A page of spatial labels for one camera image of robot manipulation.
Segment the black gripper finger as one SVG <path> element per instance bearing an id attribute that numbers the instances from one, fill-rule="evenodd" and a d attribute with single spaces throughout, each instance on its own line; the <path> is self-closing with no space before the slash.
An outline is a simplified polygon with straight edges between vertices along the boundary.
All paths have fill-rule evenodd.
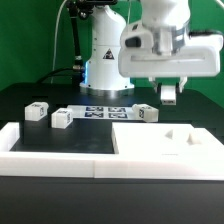
<path id="1" fill-rule="evenodd" d="M 149 77 L 148 80 L 149 83 L 152 85 L 154 91 L 156 93 L 159 93 L 161 91 L 161 84 L 158 83 L 154 77 Z"/>
<path id="2" fill-rule="evenodd" d="M 178 82 L 178 92 L 182 93 L 184 90 L 184 86 L 187 83 L 188 78 L 187 77 L 180 77 L 180 80 Z"/>

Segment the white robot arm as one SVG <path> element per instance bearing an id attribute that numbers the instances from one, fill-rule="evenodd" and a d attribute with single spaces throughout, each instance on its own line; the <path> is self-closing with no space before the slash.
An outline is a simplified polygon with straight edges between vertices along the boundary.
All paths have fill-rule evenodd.
<path id="1" fill-rule="evenodd" d="M 189 77 L 220 72 L 224 36 L 189 29 L 188 0 L 140 0 L 141 19 L 128 24 L 111 9 L 118 0 L 82 0 L 93 15 L 92 56 L 82 87 L 93 91 L 131 89 L 132 78 L 147 78 L 163 100 L 181 92 Z"/>

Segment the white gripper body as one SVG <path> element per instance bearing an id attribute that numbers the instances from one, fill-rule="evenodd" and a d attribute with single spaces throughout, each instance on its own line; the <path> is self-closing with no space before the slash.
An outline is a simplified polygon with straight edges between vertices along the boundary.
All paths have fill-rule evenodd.
<path id="1" fill-rule="evenodd" d="M 127 43 L 130 38 L 121 38 L 118 68 L 124 77 L 206 77 L 216 76 L 220 72 L 222 35 L 186 38 L 186 44 L 176 53 L 164 55 L 152 51 L 151 34 L 142 34 L 137 38 L 140 41 L 139 47 L 129 47 Z"/>

